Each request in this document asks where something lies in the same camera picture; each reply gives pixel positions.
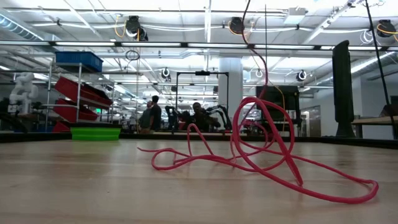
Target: wooden tabletop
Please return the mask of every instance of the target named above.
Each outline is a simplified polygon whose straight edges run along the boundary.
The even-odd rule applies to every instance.
[[[263,146],[263,142],[251,142]],[[229,142],[209,142],[230,156]],[[293,153],[364,179],[375,179],[377,198],[361,205],[331,203],[302,195],[270,179],[210,161],[178,169],[152,168],[146,149],[186,141],[43,141],[0,144],[0,223],[397,223],[398,151],[319,143],[297,143]],[[204,154],[201,141],[194,154]],[[172,154],[158,165],[172,164]],[[259,166],[280,156],[253,157]],[[248,166],[244,161],[239,164]],[[297,162],[304,186],[324,194],[356,197],[368,189],[312,164]],[[295,183],[287,165],[271,171]]]
[[[398,116],[394,116],[394,121],[398,122]],[[381,118],[355,119],[351,124],[391,124],[391,118],[386,116]]]

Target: person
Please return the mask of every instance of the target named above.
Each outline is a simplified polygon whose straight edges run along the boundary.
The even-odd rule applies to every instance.
[[[209,131],[210,125],[216,127],[219,126],[217,119],[209,116],[206,110],[201,107],[200,103],[195,102],[192,105],[192,108],[193,112],[195,112],[195,114],[193,115],[193,118],[195,119],[195,124],[200,131]]]
[[[150,109],[152,108],[151,100],[147,102],[147,109],[142,113],[139,118],[139,127],[141,134],[149,134],[150,131]]]
[[[158,131],[160,129],[160,120],[162,117],[162,109],[157,104],[159,101],[158,96],[152,97],[152,109],[150,109],[150,133]]]

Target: ceiling light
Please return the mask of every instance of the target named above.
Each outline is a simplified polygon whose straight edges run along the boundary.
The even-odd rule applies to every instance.
[[[58,46],[98,46],[98,47],[112,47],[114,42],[56,42]]]
[[[181,47],[181,43],[125,42],[123,47]]]
[[[126,90],[125,90],[123,87],[119,86],[119,85],[115,85],[115,86],[114,86],[114,89],[115,89],[116,91],[120,92],[120,93],[126,94]]]
[[[0,65],[0,68],[3,69],[3,70],[10,70],[9,68],[1,66],[1,65]]]
[[[176,85],[176,83],[158,83],[158,85],[171,85],[171,86],[174,86],[174,85]],[[187,85],[190,85],[189,83],[179,83],[178,84],[179,86],[187,86]]]
[[[8,41],[0,40],[0,45],[22,45],[22,46],[49,46],[50,44],[45,41]]]
[[[247,48],[246,44],[201,44],[201,43],[192,43],[188,44],[188,47],[204,47],[204,48]]]
[[[335,46],[322,46],[321,50],[333,50]]]
[[[39,74],[39,73],[33,73],[33,75],[35,76],[35,78],[37,78],[39,80],[48,80],[49,79],[48,76],[42,75],[42,74]]]
[[[163,94],[164,96],[175,96],[175,95],[173,95],[173,94]],[[194,94],[192,94],[192,95],[181,95],[181,94],[178,94],[178,97],[209,97],[209,98],[213,98],[213,97],[218,97],[218,95],[194,95]]]
[[[288,49],[288,50],[312,50],[315,46],[309,45],[264,45],[256,44],[255,49]]]
[[[333,88],[333,86],[304,86],[305,88]]]
[[[349,46],[348,50],[374,50],[375,48],[372,46]]]
[[[218,84],[209,84],[209,83],[192,83],[195,86],[218,86]]]

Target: storage rack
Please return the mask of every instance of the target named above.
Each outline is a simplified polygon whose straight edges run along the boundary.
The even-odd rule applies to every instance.
[[[78,68],[78,73],[77,73],[77,75],[78,75],[78,92],[77,92],[76,106],[74,106],[74,105],[51,105],[51,104],[50,104],[50,93],[51,93],[51,78],[52,78],[52,73],[53,73],[53,70],[54,70],[55,67],[61,67],[61,66],[63,66],[63,67],[76,67],[76,68]],[[46,130],[46,132],[47,132],[47,126],[48,126],[48,121],[49,121],[49,112],[50,112],[50,108],[53,108],[54,106],[76,108],[76,122],[79,122],[79,121],[81,121],[81,122],[92,122],[92,121],[87,121],[87,120],[81,120],[81,119],[79,119],[80,100],[93,103],[94,105],[100,105],[100,106],[104,106],[104,107],[109,107],[109,105],[105,105],[105,104],[102,104],[102,103],[98,103],[98,102],[96,102],[96,101],[92,101],[92,100],[89,100],[89,99],[87,99],[87,98],[82,98],[82,97],[80,96],[81,76],[83,75],[83,69],[84,69],[85,71],[88,71],[89,74],[97,74],[97,75],[101,75],[101,74],[102,74],[101,72],[98,73],[98,72],[92,71],[92,69],[90,69],[90,68],[84,66],[82,63],[51,63],[51,64],[50,64],[50,68],[49,68],[49,83],[48,83],[48,86],[47,86],[47,104],[46,104],[46,105],[43,105],[43,106],[46,106],[46,107],[47,107],[47,109],[46,109],[46,114],[45,114],[45,130]],[[112,98],[111,98],[111,99],[112,99],[112,102],[113,102],[113,101],[114,101],[114,82],[109,81],[109,82],[97,82],[97,83],[102,83],[102,84],[104,84],[104,83],[110,83],[110,84],[111,84],[111,86],[112,86],[112,93],[111,93]],[[100,120],[102,120],[102,110],[103,110],[103,109],[101,109]],[[111,104],[110,110],[111,110],[111,122],[113,122],[113,103]],[[107,122],[109,122],[109,109],[108,109],[108,118],[107,118]]]

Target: metal frame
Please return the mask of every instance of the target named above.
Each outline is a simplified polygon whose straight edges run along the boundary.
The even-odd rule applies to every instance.
[[[180,75],[195,75],[195,72],[177,72],[177,79],[176,79],[176,91],[175,91],[175,109],[178,109],[178,77]],[[228,115],[228,109],[229,109],[229,72],[210,72],[210,75],[226,75],[226,81],[227,81],[227,86],[226,86],[226,111]]]
[[[79,72],[78,72],[78,90],[77,90],[77,101],[76,101],[76,106],[72,106],[72,105],[51,105],[50,103],[50,92],[51,92],[51,77],[52,77],[52,72],[54,67],[56,67],[57,65],[66,65],[66,66],[78,66],[79,67]],[[86,69],[86,70],[90,70],[89,68],[86,68],[82,63],[51,63],[50,68],[49,68],[49,81],[48,81],[48,86],[47,86],[47,104],[44,105],[47,107],[46,109],[46,114],[45,114],[45,131],[47,132],[47,126],[48,126],[48,122],[49,122],[49,112],[50,112],[50,108],[53,108],[54,106],[62,106],[62,107],[72,107],[72,108],[76,108],[76,123],[79,122],[79,111],[80,111],[80,90],[81,90],[81,75],[82,70]],[[114,100],[114,82],[112,82],[112,102]],[[113,121],[113,103],[111,105],[111,122]]]
[[[193,49],[256,49],[256,50],[295,50],[330,52],[330,45],[297,45],[297,44],[235,44],[235,43],[203,43],[203,42],[112,42],[112,41],[28,41],[28,40],[0,40],[3,46],[52,46],[52,47],[155,47],[155,48],[193,48]],[[371,46],[350,46],[350,51],[374,52]],[[382,46],[380,52],[398,52],[398,47]]]

